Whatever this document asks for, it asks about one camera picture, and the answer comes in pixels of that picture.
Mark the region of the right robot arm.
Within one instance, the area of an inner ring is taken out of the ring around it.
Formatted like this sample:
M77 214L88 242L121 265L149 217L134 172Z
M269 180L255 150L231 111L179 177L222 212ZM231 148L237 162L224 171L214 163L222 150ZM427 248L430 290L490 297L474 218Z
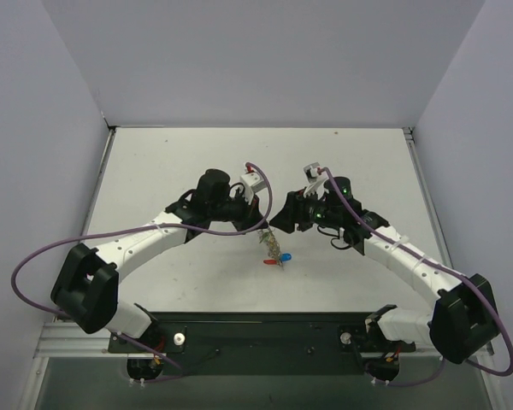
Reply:
M353 197L348 178L328 179L319 170L306 176L307 186L288 192L271 226L288 234L313 226L336 231L349 249L393 272L429 306L427 312L383 307L368 316L369 333L388 342L432 345L455 364L499 335L492 288L485 278L446 273L385 218L364 208Z

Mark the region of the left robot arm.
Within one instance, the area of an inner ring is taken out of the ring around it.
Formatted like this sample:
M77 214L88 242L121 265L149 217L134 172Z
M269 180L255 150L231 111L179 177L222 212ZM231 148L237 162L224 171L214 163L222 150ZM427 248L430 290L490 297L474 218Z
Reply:
M143 307L121 298L121 282L165 251L207 232L214 222L231 223L235 236L266 227L268 216L260 212L257 194L270 188L268 179L250 165L237 186L233 191L227 173L209 169L195 188L150 223L93 248L77 244L67 254L50 299L87 334L106 329L126 335L139 351L153 349L155 320Z

